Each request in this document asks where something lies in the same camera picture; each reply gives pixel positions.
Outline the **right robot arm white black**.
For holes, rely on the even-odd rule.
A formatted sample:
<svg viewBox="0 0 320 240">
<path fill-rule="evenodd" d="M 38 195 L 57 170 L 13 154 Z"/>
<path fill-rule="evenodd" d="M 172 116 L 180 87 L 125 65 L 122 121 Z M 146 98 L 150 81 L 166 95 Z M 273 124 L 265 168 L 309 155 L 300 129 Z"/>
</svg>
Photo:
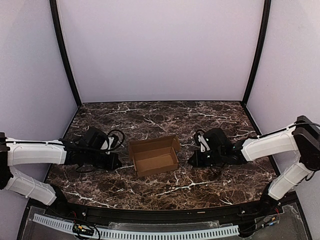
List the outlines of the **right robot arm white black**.
<svg viewBox="0 0 320 240">
<path fill-rule="evenodd" d="M 282 129 L 234 143 L 221 128 L 200 130 L 193 137 L 199 149 L 188 163 L 198 168 L 244 165 L 263 157 L 296 152 L 293 164 L 268 184 L 261 197 L 263 201 L 279 201 L 289 190 L 303 180 L 310 180 L 320 170 L 320 125 L 304 115 Z"/>
</svg>

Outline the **brown cardboard paper box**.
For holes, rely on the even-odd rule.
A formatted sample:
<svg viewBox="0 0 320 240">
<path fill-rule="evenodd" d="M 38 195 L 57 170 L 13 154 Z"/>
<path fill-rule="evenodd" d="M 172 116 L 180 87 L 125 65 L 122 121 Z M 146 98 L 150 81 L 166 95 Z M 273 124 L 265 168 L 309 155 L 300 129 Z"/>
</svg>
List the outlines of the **brown cardboard paper box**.
<svg viewBox="0 0 320 240">
<path fill-rule="evenodd" d="M 136 175 L 146 177 L 177 170 L 179 166 L 177 152 L 181 151 L 181 145 L 176 135 L 169 135 L 131 141 L 128 151 Z"/>
</svg>

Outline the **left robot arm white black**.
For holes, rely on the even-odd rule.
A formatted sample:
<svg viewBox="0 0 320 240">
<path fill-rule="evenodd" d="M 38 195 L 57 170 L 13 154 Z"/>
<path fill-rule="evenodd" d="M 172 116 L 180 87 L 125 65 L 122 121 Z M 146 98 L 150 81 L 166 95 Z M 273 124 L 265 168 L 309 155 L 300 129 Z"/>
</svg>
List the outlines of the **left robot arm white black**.
<svg viewBox="0 0 320 240">
<path fill-rule="evenodd" d="M 34 199 L 46 206 L 67 203 L 59 187 L 47 184 L 16 169 L 17 165 L 54 164 L 90 165 L 99 170 L 113 171 L 122 167 L 115 153 L 125 141 L 118 129 L 108 133 L 89 127 L 76 139 L 35 141 L 18 140 L 0 134 L 0 188 Z"/>
</svg>

